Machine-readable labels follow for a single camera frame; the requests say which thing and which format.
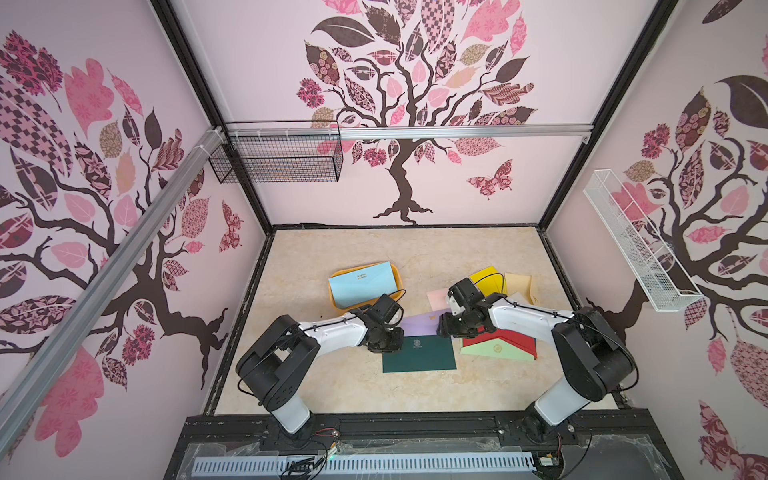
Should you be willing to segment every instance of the butterfly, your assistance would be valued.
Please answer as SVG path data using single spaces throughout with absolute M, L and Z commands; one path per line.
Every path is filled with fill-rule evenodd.
M 227 222 L 227 232 L 221 237 L 221 243 L 219 243 L 219 251 L 223 252 L 228 248 L 238 248 L 240 246 L 240 235 L 238 230 L 243 225 L 243 221 L 237 214 L 232 213 L 232 209 L 227 202 L 221 202 L 221 209 L 224 211 L 224 221 Z
M 509 178 L 509 174 L 512 172 L 512 160 L 504 162 L 497 170 L 493 178 L 487 177 L 472 177 L 467 180 L 473 187 L 480 189 L 480 194 L 485 195 L 491 200 L 491 195 L 496 192 L 496 187 L 499 190 L 511 190 L 512 180 Z

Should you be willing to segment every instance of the envelope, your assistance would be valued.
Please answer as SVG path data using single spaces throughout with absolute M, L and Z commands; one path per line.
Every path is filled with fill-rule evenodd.
M 397 291 L 389 262 L 333 276 L 328 279 L 328 283 L 333 301 L 341 309 Z

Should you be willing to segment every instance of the dark green envelope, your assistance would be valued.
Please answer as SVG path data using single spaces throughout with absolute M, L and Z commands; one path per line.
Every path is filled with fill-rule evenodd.
M 456 370 L 450 338 L 437 335 L 407 336 L 399 352 L 383 353 L 384 373 Z

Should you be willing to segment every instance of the pink wall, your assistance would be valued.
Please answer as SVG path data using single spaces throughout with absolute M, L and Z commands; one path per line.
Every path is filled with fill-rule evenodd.
M 480 115 L 517 108 L 515 115 L 522 123 L 589 123 L 654 2 L 291 0 L 236 1 L 229 8 L 204 0 L 174 4 L 227 119 L 308 119 L 327 114 L 343 121 L 352 114 L 343 109 L 346 102 L 358 111 L 349 118 L 348 125 L 354 127 L 419 125 L 421 111 L 429 122 L 438 112 L 434 125 L 454 118 L 458 124 L 475 124 L 475 102 L 480 102 Z M 333 27 L 337 20 L 327 28 L 322 22 L 328 18 L 340 18 L 338 22 L 352 25 L 358 33 L 348 37 Z M 400 42 L 416 54 L 420 48 L 411 47 L 426 42 L 423 58 L 405 57 L 401 70 L 393 63 L 382 65 L 371 55 L 396 54 Z M 445 61 L 450 55 L 443 57 L 443 52 L 451 42 L 455 60 Z M 503 56 L 487 68 L 488 55 L 502 45 L 506 45 Z M 332 73 L 327 78 L 311 69 L 310 63 L 317 71 L 323 68 L 312 60 L 319 56 L 317 48 L 328 55 Z M 504 65 L 512 67 L 515 62 L 521 65 L 516 76 L 497 76 Z M 430 81 L 425 65 L 449 67 L 445 77 Z M 373 73 L 373 68 L 380 73 Z M 413 101 L 407 94 L 399 97 L 408 90 L 406 76 L 414 85 Z M 322 91 L 302 90 L 303 79 Z M 355 86 L 347 87 L 348 80 Z M 487 84 L 480 86 L 481 80 Z M 507 95 L 496 94 L 496 104 L 494 94 L 481 92 L 502 85 Z M 359 98 L 350 94 L 350 88 L 358 88 Z M 383 99 L 381 91 L 386 93 Z M 367 94 L 372 105 L 366 103 Z M 464 101 L 454 108 L 459 98 Z M 365 161 L 366 152 L 386 151 L 389 142 L 359 144 L 363 160 L 357 162 L 359 155 L 349 142 L 338 183 L 259 184 L 257 191 L 274 223 L 537 222 L 580 138 L 497 138 L 493 148 L 473 152 L 456 140 L 428 141 L 433 161 L 417 161 L 418 150 L 403 148 L 399 155 L 385 155 L 372 165 Z M 509 172 L 494 182 L 497 170 L 509 160 Z M 488 178 L 493 195 L 484 196 L 468 182 L 476 177 Z M 486 185 L 483 180 L 474 183 Z M 386 211 L 389 215 L 379 216 Z
M 582 300 L 626 336 L 641 370 L 627 395 L 651 410 L 684 476 L 765 478 L 768 5 L 731 2 L 703 23 L 715 3 L 685 4 L 551 237 Z M 650 307 L 582 193 L 598 168 L 647 196 L 705 300 L 679 313 Z
M 7 5 L 0 38 L 5 391 L 208 123 L 147 2 Z M 160 478 L 262 242 L 240 188 L 206 166 L 0 476 Z

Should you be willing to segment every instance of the black wire basket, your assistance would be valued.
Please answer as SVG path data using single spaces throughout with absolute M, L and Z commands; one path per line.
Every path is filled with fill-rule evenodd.
M 300 122 L 307 127 L 294 126 Z M 248 124 L 246 130 L 232 128 L 243 124 Z M 236 183 L 239 172 L 253 183 L 339 181 L 343 153 L 337 122 L 279 120 L 227 125 L 230 143 L 220 145 L 210 156 L 219 182 Z

